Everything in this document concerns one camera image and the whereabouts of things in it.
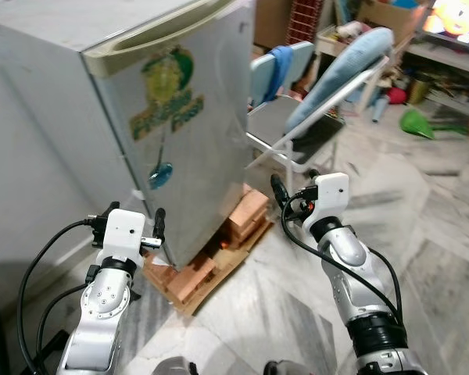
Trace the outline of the blue drop fridge sticker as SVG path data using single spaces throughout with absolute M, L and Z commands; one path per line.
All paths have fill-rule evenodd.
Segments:
M 159 162 L 155 168 L 150 171 L 148 183 L 149 188 L 157 190 L 164 184 L 169 182 L 171 176 L 173 176 L 174 166 L 170 162 Z

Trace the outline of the silver mini fridge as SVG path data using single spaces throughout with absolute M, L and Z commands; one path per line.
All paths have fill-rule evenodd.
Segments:
M 9 0 L 0 3 L 0 64 L 70 174 L 99 209 L 166 210 L 162 258 L 187 265 L 244 193 L 255 0 Z M 181 46 L 205 109 L 177 132 L 134 142 L 141 69 Z M 169 182 L 149 188 L 160 162 Z

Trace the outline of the green fridge sticker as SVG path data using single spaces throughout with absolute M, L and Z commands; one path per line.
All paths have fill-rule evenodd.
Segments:
M 205 96 L 192 89 L 195 61 L 191 51 L 175 46 L 153 56 L 141 69 L 146 108 L 131 117 L 132 140 L 140 141 L 152 130 L 167 125 L 177 132 L 205 109 Z

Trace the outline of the wooden brick pallet base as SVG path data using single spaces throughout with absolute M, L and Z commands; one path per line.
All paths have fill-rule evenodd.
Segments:
M 209 294 L 246 261 L 273 225 L 267 219 L 269 207 L 269 197 L 245 184 L 237 207 L 187 266 L 177 270 L 156 264 L 152 255 L 145 255 L 145 277 L 178 312 L 194 315 Z

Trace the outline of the white folding chair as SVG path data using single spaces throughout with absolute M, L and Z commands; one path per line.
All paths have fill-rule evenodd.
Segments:
M 281 89 L 288 88 L 292 80 L 302 77 L 307 62 L 314 53 L 313 43 L 307 41 L 289 47 L 294 49 L 294 61 Z M 303 100 L 289 96 L 284 91 L 278 91 L 273 100 L 260 103 L 269 86 L 274 62 L 273 57 L 267 54 L 253 60 L 250 64 L 252 79 L 250 79 L 250 110 L 246 136 L 255 148 L 255 153 L 249 168 L 259 164 L 270 167 L 278 164 L 280 168 L 277 170 L 284 173 L 291 181 L 295 181 L 299 176 L 305 176 L 307 169 L 310 168 L 319 172 L 334 168 L 338 133 L 348 125 L 344 115 L 339 111 L 339 105 L 360 87 L 373 82 L 374 75 L 387 67 L 388 61 L 388 55 L 381 57 L 345 83 L 341 89 L 320 104 L 320 107 L 302 124 L 292 129 L 291 133 L 294 135 L 292 139 L 284 141 L 282 138 L 285 136 L 285 123 Z

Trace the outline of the light blue pillow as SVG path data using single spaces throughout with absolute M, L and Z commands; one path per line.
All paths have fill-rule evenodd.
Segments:
M 328 70 L 320 76 L 303 102 L 289 116 L 285 123 L 285 134 L 302 124 L 309 115 L 313 114 L 313 111 L 320 107 L 320 104 L 341 89 L 345 83 L 384 57 L 391 50 L 392 43 L 394 43 L 394 32 L 385 27 L 370 29 L 349 43 L 349 46 L 332 61 Z

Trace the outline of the blue cloth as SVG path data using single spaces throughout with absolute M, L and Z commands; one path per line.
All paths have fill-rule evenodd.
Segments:
M 292 61 L 294 61 L 294 49 L 287 45 L 277 46 L 271 49 L 267 56 L 273 57 L 274 71 L 271 72 L 269 86 L 267 86 L 260 103 L 270 102 L 277 96 L 285 78 L 287 78 Z

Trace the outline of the grey robot left foot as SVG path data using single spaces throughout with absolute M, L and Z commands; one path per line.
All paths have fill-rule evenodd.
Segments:
M 150 375 L 199 375 L 198 366 L 185 357 L 163 359 L 150 371 Z

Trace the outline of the grey robot foot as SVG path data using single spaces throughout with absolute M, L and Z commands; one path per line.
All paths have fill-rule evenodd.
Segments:
M 185 357 L 163 359 L 150 371 L 150 375 L 199 375 L 198 366 Z
M 306 370 L 300 370 L 299 364 L 293 361 L 269 361 L 264 365 L 263 375 L 309 375 Z

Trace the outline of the white side table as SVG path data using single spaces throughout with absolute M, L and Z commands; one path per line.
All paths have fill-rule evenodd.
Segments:
M 317 32 L 314 40 L 314 78 L 319 79 L 328 64 L 331 64 L 339 53 L 345 50 L 345 47 L 352 43 L 357 37 L 370 31 L 371 26 L 359 21 L 352 21 L 342 26 L 328 26 L 320 32 Z

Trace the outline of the grey robot right foot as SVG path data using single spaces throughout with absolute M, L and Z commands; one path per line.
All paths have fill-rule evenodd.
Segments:
M 299 364 L 293 361 L 269 361 L 264 365 L 263 375 L 309 375 L 306 370 L 300 370 Z

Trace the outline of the brown cardboard box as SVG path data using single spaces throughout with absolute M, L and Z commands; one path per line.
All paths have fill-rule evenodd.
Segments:
M 391 29 L 394 43 L 399 45 L 416 34 L 424 14 L 425 6 L 417 3 L 405 8 L 388 3 L 388 0 L 363 0 L 356 20 L 371 27 Z

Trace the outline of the television shelf unit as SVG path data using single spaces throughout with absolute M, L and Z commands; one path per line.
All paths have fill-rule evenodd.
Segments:
M 469 119 L 469 51 L 414 37 L 394 57 L 421 114 L 431 121 Z

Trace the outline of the television screen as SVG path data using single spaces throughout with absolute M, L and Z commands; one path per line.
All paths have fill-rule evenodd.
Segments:
M 469 45 L 469 0 L 434 0 L 423 32 Z

